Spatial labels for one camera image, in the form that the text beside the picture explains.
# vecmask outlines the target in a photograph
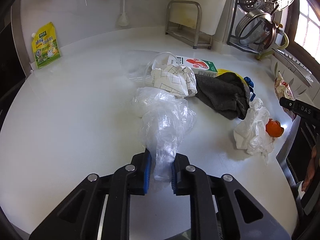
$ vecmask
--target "food wrapper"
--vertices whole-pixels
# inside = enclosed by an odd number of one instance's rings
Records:
[[[42,68],[60,58],[56,31],[52,22],[47,23],[37,31],[32,41],[32,50],[38,68]]]
[[[275,81],[275,91],[276,91],[277,98],[279,100],[282,97],[294,100],[291,89],[290,89],[289,85],[284,81],[280,72],[278,72],[278,76]],[[289,111],[288,109],[286,109],[284,107],[283,107],[283,110],[288,114],[288,116],[290,116],[292,121],[296,118],[296,114],[294,112]]]

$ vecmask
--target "table surface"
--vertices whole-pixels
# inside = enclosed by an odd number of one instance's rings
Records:
[[[31,233],[88,174],[112,174],[144,151],[140,118],[130,101],[135,86],[121,72],[128,49],[170,51],[214,62],[254,81],[254,92],[270,117],[285,127],[269,154],[236,149],[228,120],[199,99],[188,98],[197,114],[178,152],[207,174],[232,174],[288,231],[297,223],[295,201],[276,161],[292,125],[279,106],[268,59],[220,55],[164,35],[163,27],[126,29],[77,41],[61,48],[62,57],[34,71],[17,94],[0,132],[0,204],[10,222]],[[162,240],[190,228],[188,196],[172,189],[132,196],[131,240]]]

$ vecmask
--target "dark gray cloth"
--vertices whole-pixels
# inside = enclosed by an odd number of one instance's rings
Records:
[[[196,76],[196,97],[224,117],[243,120],[249,109],[250,91],[233,72],[218,77]]]

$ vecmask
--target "brown window frame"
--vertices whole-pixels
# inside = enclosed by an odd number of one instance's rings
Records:
[[[320,81],[320,64],[303,47],[294,41],[298,27],[299,14],[300,0],[294,0],[288,8],[288,17],[284,29],[284,32],[289,38],[289,46],[286,50],[310,70],[315,78]]]

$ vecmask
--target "cutting board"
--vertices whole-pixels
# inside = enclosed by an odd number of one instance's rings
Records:
[[[200,31],[214,35],[226,0],[187,0],[201,5],[202,20]],[[193,4],[172,4],[170,21],[190,28],[196,28],[197,8]]]

